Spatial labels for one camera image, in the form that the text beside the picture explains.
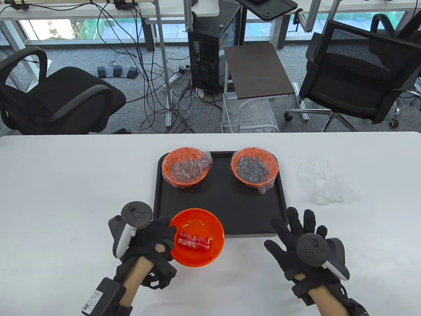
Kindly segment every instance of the white table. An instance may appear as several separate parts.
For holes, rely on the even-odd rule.
[[[160,0],[162,17],[183,17],[183,0]],[[0,10],[7,5],[0,5]],[[152,3],[139,2],[139,8],[144,18],[154,18],[155,6]],[[113,3],[107,5],[106,10],[114,18],[133,18],[128,10],[117,10]],[[193,9],[197,16],[217,16],[219,15],[218,0],[199,0]],[[97,19],[99,9],[95,5],[84,5],[69,11],[53,11],[49,9],[31,7],[28,10],[6,9],[1,14],[2,20],[36,20],[36,19]]]
[[[119,261],[107,221],[123,205],[153,206],[157,162],[180,146],[261,146],[279,161],[286,203],[311,208],[346,248],[348,293],[370,315],[419,315],[421,135],[415,132],[6,136],[0,138],[2,315],[75,316]],[[332,165],[358,195],[315,206],[297,180],[302,161]],[[264,238],[227,239],[203,268],[174,262],[165,290],[141,288],[132,315],[310,316]]]

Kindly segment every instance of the black glove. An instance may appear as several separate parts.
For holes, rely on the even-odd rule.
[[[322,267],[312,267],[305,264],[296,251],[298,238],[305,233],[314,233],[316,228],[316,218],[313,211],[306,209],[304,211],[304,226],[298,219],[298,212],[294,207],[287,209],[288,222],[291,230],[288,229],[286,223],[280,219],[273,219],[272,226],[276,230],[280,240],[284,243],[287,251],[281,249],[277,243],[272,240],[266,240],[264,245],[266,249],[276,259],[281,269],[284,271],[285,278],[293,281],[295,285],[292,291],[298,298],[302,298],[306,305],[314,304],[313,299],[307,294],[311,289],[315,289],[322,285],[331,285],[339,287],[341,290],[341,281],[330,270]],[[328,230],[325,226],[319,226],[316,234],[326,238]],[[306,277],[298,281],[294,279],[296,274],[304,274]]]
[[[153,220],[145,228],[136,231],[136,235],[130,240],[126,253],[120,258],[122,263],[117,267],[117,272],[114,277],[115,281],[123,284],[140,256],[145,256],[155,264],[155,267],[151,272],[153,272],[156,277],[152,280],[150,278],[145,278],[145,281],[149,281],[149,284],[145,284],[146,286],[150,286],[151,281],[160,281],[162,275],[169,273],[168,270],[171,270],[172,273],[175,274],[175,272],[173,272],[175,269],[166,262],[173,259],[171,257],[171,250],[174,248],[174,236],[177,232],[175,227],[169,227],[169,225],[169,219],[159,217],[158,219]],[[156,244],[164,245],[165,251],[157,252],[155,250]]]

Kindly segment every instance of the forearm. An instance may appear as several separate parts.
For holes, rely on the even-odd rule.
[[[165,251],[164,245],[161,244],[156,245],[155,249],[158,252]],[[145,279],[153,267],[154,264],[146,259],[145,256],[139,257],[135,266],[123,284],[123,286],[126,288],[126,292],[123,298],[120,300],[121,306],[131,306],[139,286],[142,284],[143,279]]]
[[[316,303],[321,316],[351,316],[327,287],[312,289],[309,291],[309,295]]]

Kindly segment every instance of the computer tower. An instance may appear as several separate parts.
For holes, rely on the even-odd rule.
[[[224,47],[238,44],[240,5],[219,1],[219,15],[194,19],[188,33],[193,88],[219,94],[224,90]]]

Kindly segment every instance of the dark food in bowl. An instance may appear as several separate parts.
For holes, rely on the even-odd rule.
[[[242,157],[237,164],[238,176],[248,183],[265,183],[269,170],[258,157]]]
[[[180,183],[192,183],[201,179],[209,167],[207,157],[189,160],[177,161],[171,166],[171,174]]]

